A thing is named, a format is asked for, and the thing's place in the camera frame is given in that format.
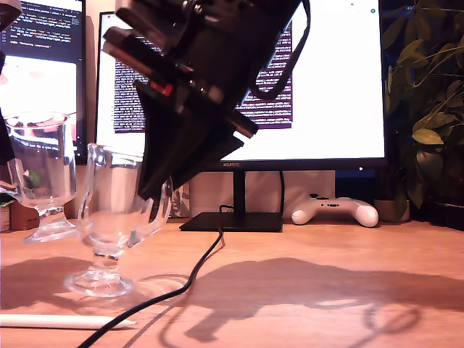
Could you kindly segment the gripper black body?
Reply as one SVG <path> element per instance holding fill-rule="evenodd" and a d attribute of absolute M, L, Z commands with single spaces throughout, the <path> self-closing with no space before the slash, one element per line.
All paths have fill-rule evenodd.
<path fill-rule="evenodd" d="M 298 1 L 130 1 L 116 15 L 126 28 L 104 34 L 104 50 L 148 78 L 154 93 L 181 112 L 223 118 L 252 137 L 257 125 L 236 106 L 248 93 L 274 99 L 299 57 L 278 82 L 261 91 L 256 79 L 273 58 Z"/>

